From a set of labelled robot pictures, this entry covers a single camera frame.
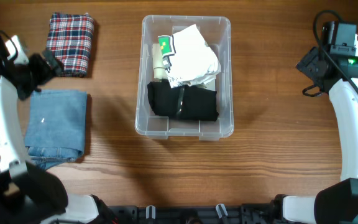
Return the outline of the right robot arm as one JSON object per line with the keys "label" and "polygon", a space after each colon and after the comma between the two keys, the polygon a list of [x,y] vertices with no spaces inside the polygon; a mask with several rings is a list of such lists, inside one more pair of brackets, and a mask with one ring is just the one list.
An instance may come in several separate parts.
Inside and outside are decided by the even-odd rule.
{"label": "right robot arm", "polygon": [[315,196],[278,195],[271,217],[289,223],[358,223],[358,56],[313,47],[296,65],[333,105],[341,180]]}

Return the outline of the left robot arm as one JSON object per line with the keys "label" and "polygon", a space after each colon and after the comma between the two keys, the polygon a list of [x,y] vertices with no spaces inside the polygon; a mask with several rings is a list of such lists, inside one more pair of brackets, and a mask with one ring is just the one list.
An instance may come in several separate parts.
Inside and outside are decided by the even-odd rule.
{"label": "left robot arm", "polygon": [[17,102],[59,75],[51,51],[16,64],[0,30],[0,223],[99,223],[94,196],[68,194],[56,176],[39,169],[24,146]]}

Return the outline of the black garment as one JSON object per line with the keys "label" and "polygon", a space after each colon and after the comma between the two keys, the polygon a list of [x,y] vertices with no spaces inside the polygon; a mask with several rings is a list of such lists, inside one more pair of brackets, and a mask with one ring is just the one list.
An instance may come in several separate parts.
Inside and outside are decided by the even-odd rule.
{"label": "black garment", "polygon": [[171,119],[216,121],[216,91],[183,85],[172,88],[168,81],[147,85],[149,105],[157,116]]}

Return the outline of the blue denim jeans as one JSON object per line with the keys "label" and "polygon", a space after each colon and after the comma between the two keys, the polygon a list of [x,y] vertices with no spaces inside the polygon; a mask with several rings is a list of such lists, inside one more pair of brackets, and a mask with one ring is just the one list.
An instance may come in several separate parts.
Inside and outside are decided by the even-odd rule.
{"label": "blue denim jeans", "polygon": [[38,168],[74,162],[84,154],[87,98],[80,90],[32,94],[24,144]]}

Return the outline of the red plaid shirt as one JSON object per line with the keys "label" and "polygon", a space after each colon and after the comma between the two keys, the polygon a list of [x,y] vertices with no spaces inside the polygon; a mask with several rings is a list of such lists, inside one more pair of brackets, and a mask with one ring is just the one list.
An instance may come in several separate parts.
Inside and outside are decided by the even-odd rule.
{"label": "red plaid shirt", "polygon": [[88,73],[94,19],[88,14],[55,12],[49,20],[46,49],[63,64],[63,77],[84,78]]}

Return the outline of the white printed t-shirt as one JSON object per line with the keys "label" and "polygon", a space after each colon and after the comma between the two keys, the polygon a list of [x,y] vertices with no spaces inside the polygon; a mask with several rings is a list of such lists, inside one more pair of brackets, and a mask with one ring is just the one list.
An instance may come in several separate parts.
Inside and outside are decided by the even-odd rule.
{"label": "white printed t-shirt", "polygon": [[221,72],[217,55],[195,24],[172,35],[158,36],[163,64],[172,88],[207,85]]}

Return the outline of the cream white cloth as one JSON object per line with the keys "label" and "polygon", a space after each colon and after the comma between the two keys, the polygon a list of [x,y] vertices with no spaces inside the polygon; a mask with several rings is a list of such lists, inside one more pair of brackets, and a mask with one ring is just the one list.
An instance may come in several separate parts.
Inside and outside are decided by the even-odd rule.
{"label": "cream white cloth", "polygon": [[163,64],[162,52],[159,44],[152,45],[152,62],[154,78],[158,80],[167,80],[168,77]]}

